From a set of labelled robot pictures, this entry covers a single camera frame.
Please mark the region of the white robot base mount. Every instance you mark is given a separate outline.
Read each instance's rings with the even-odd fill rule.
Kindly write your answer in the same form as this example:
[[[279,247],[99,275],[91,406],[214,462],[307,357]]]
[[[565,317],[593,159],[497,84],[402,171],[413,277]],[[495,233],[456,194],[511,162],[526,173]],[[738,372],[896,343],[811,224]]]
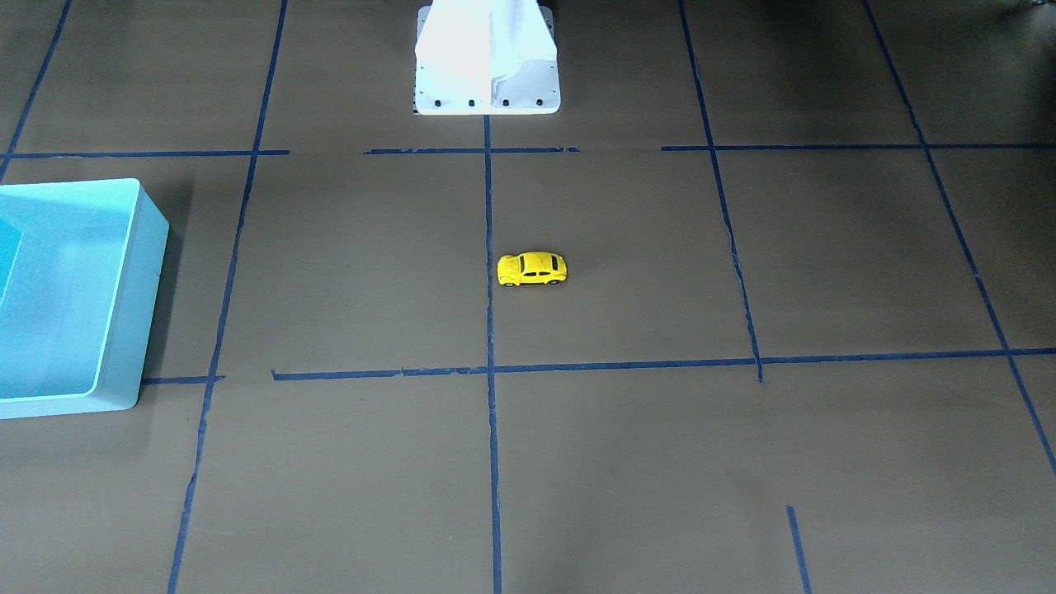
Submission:
[[[561,106],[554,14],[538,1],[433,1],[417,12],[420,116],[534,116]]]

